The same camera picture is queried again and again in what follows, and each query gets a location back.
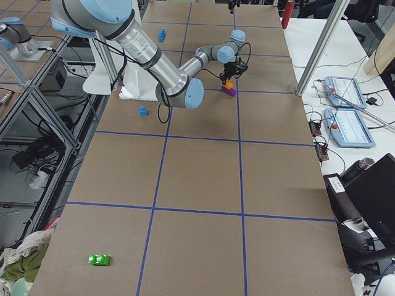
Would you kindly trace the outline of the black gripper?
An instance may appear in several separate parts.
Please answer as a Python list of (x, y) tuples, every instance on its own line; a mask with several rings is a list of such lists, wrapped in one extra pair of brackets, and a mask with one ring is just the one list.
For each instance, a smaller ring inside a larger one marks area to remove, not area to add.
[(222, 84), (226, 83), (227, 77), (233, 77), (237, 72), (237, 66), (234, 62), (224, 64), (223, 73), (220, 74)]

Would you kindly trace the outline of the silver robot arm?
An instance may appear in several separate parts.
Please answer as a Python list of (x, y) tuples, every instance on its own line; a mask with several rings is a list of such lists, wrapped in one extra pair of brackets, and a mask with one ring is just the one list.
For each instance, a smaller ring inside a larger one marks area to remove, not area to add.
[(195, 109), (204, 97), (204, 86), (196, 74), (211, 61), (224, 65), (240, 62), (246, 40), (242, 30), (233, 30), (230, 40), (196, 50), (176, 68), (135, 19), (131, 1), (51, 1), (52, 27), (64, 34), (94, 38), (100, 33), (115, 41), (142, 69), (157, 80), (156, 98), (166, 107)]

